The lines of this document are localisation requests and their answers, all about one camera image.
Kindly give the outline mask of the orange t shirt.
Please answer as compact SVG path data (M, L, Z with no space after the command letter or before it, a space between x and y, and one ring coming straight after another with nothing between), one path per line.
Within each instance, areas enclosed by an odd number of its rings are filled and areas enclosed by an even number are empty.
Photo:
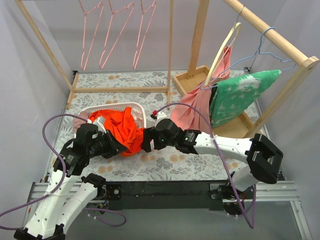
M141 145L144 140L144 127L138 128L134 117L132 116L132 108L127 106L123 111L102 109L91 113L89 120L94 122L98 117L104 117L103 124L106 130L109 130L115 139L127 148L120 155L130 157L140 152Z

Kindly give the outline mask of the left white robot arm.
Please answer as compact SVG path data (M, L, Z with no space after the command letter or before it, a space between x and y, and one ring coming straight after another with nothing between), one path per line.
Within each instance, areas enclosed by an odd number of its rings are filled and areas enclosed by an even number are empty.
M61 159L53 166L45 192L48 196L13 237L16 240L64 240L71 224L89 201L101 200L107 193L105 178L93 173L82 177L83 169L91 158L111 158L126 150L108 130L100 131L92 123L82 124L76 137L60 151Z

